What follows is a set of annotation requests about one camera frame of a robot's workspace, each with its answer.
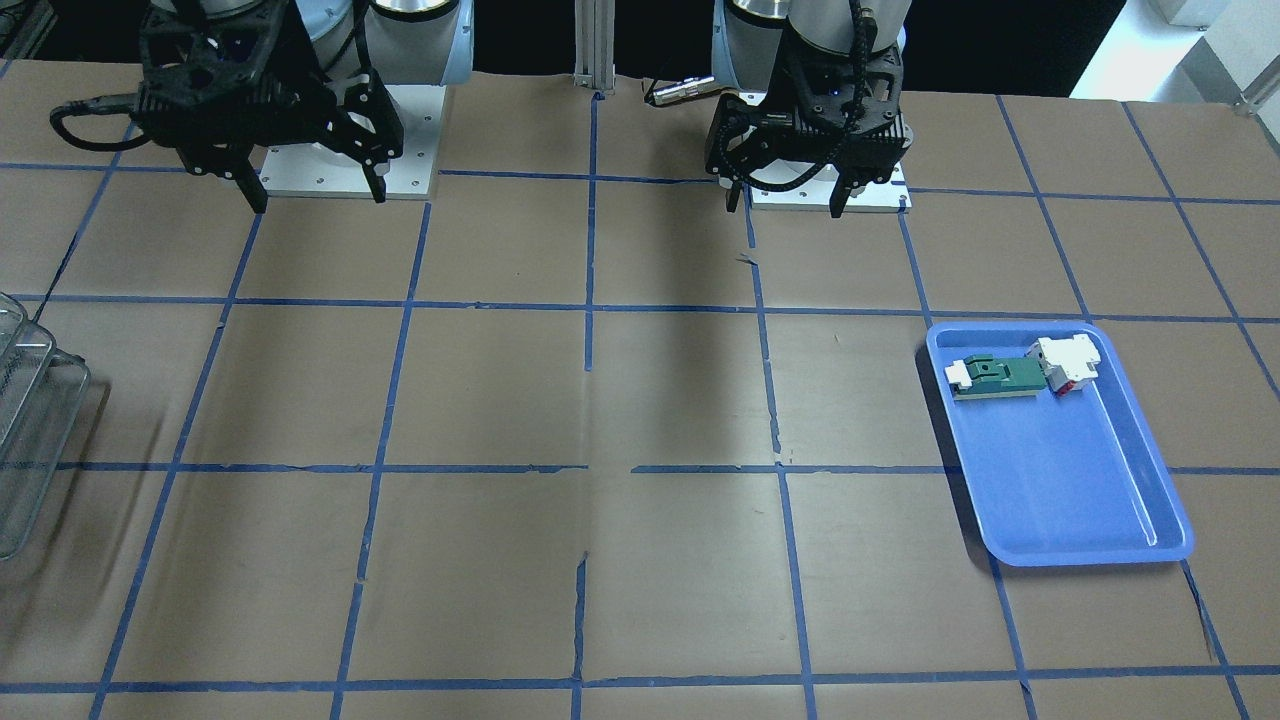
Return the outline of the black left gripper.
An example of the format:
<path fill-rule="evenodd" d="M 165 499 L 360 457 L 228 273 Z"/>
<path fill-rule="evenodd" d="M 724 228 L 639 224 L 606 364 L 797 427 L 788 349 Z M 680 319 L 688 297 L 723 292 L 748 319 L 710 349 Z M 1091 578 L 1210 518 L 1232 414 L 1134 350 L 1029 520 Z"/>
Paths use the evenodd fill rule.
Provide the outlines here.
<path fill-rule="evenodd" d="M 786 26 L 763 100 L 750 105 L 723 96 L 717 102 L 704 163 L 707 172 L 724 181 L 727 213 L 737 211 L 746 184 L 788 191 L 833 164 L 828 209 L 832 219 L 840 219 L 851 188 L 865 179 L 861 169 L 869 170 L 881 159 L 887 170 L 893 165 L 892 147 L 906 154 L 901 137 L 895 143 L 876 137 L 895 114 L 902 115 L 900 51 L 895 45 L 873 47 L 877 26 L 852 29 L 844 51 L 831 53 Z M 813 165 L 783 184 L 751 176 L 777 159 L 812 160 Z"/>

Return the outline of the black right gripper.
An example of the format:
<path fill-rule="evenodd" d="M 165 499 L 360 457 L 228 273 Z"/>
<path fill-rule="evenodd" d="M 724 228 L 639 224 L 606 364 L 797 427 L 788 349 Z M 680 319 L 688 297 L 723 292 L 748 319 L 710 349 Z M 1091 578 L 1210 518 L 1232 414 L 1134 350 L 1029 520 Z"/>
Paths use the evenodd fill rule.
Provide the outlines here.
<path fill-rule="evenodd" d="M 364 1 L 353 4 L 339 54 L 355 64 L 330 77 L 294 1 L 152 1 L 140 27 L 143 77 L 131 119 L 179 152 L 196 176 L 230 178 L 255 214 L 268 191 L 257 147 L 317 143 L 360 164 L 375 202 L 404 150 L 404 124 L 372 67 Z"/>

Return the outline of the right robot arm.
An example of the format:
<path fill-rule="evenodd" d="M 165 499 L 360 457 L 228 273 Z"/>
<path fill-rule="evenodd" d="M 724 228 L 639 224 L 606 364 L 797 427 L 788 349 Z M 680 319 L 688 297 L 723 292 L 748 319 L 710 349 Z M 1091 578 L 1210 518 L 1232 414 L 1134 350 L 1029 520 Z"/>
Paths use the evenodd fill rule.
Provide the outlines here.
<path fill-rule="evenodd" d="M 271 196 L 425 199 L 471 1 L 151 1 L 129 117 L 192 176 Z"/>

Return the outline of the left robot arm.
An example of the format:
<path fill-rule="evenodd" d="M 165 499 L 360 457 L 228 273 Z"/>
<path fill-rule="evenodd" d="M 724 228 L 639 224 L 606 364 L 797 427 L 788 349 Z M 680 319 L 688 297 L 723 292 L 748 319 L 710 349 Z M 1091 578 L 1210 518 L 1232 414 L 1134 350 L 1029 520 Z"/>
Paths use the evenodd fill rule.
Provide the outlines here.
<path fill-rule="evenodd" d="M 908 1 L 719 1 L 721 88 L 704 164 L 735 211 L 831 173 L 827 208 L 887 184 L 911 147 L 902 117 Z"/>

